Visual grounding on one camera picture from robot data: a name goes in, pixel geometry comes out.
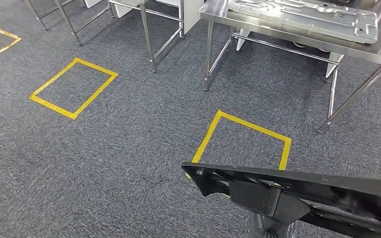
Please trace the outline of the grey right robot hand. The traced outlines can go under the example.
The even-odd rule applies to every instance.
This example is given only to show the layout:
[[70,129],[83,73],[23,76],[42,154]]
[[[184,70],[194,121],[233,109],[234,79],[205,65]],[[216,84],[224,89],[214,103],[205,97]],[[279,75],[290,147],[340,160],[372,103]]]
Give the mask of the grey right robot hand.
[[250,238],[293,238],[296,218],[287,212],[276,211],[273,216],[250,211]]

